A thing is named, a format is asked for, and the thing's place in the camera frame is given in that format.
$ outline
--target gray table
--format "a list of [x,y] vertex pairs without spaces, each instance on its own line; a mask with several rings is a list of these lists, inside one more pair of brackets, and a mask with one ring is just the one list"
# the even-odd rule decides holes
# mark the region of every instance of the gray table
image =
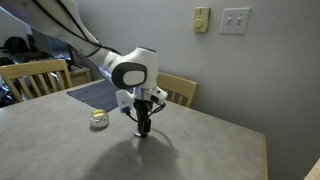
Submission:
[[261,133],[167,102],[138,139],[118,109],[90,130],[93,110],[65,91],[0,109],[0,179],[264,179]]

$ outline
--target small jar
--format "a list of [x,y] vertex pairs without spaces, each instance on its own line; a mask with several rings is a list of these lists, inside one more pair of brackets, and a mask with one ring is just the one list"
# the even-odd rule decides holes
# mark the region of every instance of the small jar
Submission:
[[102,110],[98,109],[91,113],[90,125],[94,129],[102,129],[109,125],[108,114]]

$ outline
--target black cable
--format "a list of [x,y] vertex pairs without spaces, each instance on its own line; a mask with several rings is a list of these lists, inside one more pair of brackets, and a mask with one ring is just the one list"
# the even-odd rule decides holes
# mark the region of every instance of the black cable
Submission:
[[94,54],[97,53],[100,49],[101,49],[101,44],[100,44],[100,46],[98,47],[97,50],[95,50],[95,51],[92,52],[91,54],[87,55],[87,57],[90,57],[90,56],[94,55]]
[[83,32],[83,29],[81,29],[80,25],[78,24],[78,22],[74,19],[74,17],[72,16],[72,14],[70,13],[70,11],[68,10],[68,8],[61,2],[61,0],[56,0],[59,5],[62,7],[62,9],[69,15],[69,17],[71,18],[71,20],[73,21],[73,23],[77,26],[77,28],[79,29],[79,31],[81,32],[81,34],[84,36],[84,38],[89,41],[87,35]]
[[166,103],[161,104],[161,106],[157,107],[155,110],[150,111],[151,113],[150,113],[150,115],[148,117],[150,117],[152,114],[160,112],[165,107],[166,107]]
[[131,113],[130,113],[130,112],[126,112],[126,115],[129,116],[132,121],[138,122],[138,120],[134,119],[134,118],[131,116]]
[[66,26],[64,26],[62,23],[60,23],[56,18],[54,18],[37,0],[33,0],[33,2],[38,6],[38,8],[40,10],[42,10],[43,13],[45,13],[49,18],[51,18],[51,20],[53,20],[55,23],[57,23],[58,25],[60,25],[63,29],[65,29],[66,31],[68,31],[69,33],[71,33],[72,35],[78,37],[79,39],[85,41],[85,42],[88,42],[90,43],[91,45],[94,45],[94,46],[97,46],[99,49],[100,48],[104,48],[104,49],[108,49],[109,51],[112,51],[114,53],[117,53],[119,55],[121,55],[118,51],[116,51],[115,49],[112,49],[110,47],[107,47],[107,46],[102,46],[100,43],[95,43],[95,42],[92,42],[92,41],[89,41],[81,36],[79,36],[78,34],[74,33],[73,31],[71,31],[70,29],[68,29]]

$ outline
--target wall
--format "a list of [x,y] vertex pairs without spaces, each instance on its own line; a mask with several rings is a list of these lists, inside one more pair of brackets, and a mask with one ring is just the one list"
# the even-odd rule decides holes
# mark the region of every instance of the wall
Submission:
[[[194,108],[267,135],[270,179],[302,179],[320,154],[318,0],[77,0],[84,24],[129,53],[153,48],[160,70],[200,85]],[[193,8],[211,8],[192,32]],[[220,35],[224,8],[252,7],[244,36]]]
[[[0,47],[3,47],[6,40],[11,36],[22,37],[29,47],[27,34],[32,34],[30,27],[14,19],[2,9],[0,9],[0,17]],[[10,57],[10,54],[2,53],[2,50],[0,50],[0,57]]]

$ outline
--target chair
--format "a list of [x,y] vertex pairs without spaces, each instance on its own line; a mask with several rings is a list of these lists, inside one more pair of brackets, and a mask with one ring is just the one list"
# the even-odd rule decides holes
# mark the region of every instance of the chair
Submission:
[[304,180],[319,180],[320,179],[320,159],[313,166],[308,175],[304,178]]
[[33,99],[64,90],[65,83],[72,87],[67,64],[60,59],[2,66],[0,74],[18,102],[24,99],[20,89],[28,99]]
[[157,83],[161,89],[168,92],[167,100],[186,107],[192,106],[198,88],[196,82],[160,72]]

